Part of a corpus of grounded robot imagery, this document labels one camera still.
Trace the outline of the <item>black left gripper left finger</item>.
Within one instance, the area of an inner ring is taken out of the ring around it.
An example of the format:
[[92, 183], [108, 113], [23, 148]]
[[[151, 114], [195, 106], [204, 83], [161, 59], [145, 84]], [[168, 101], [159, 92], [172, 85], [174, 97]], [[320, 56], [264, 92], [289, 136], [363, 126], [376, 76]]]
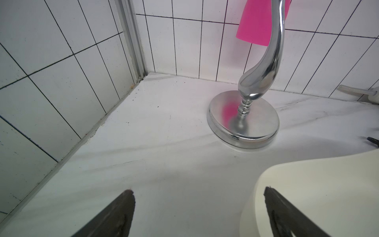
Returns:
[[74, 237], [127, 237], [131, 229], [136, 200], [132, 190], [123, 191]]

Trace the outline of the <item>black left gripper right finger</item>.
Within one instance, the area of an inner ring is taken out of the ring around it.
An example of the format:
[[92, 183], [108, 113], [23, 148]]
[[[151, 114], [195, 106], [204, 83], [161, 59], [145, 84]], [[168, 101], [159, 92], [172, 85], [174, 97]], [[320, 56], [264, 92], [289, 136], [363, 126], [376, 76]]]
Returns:
[[264, 191], [265, 205], [275, 237], [328, 237], [329, 235], [271, 187]]

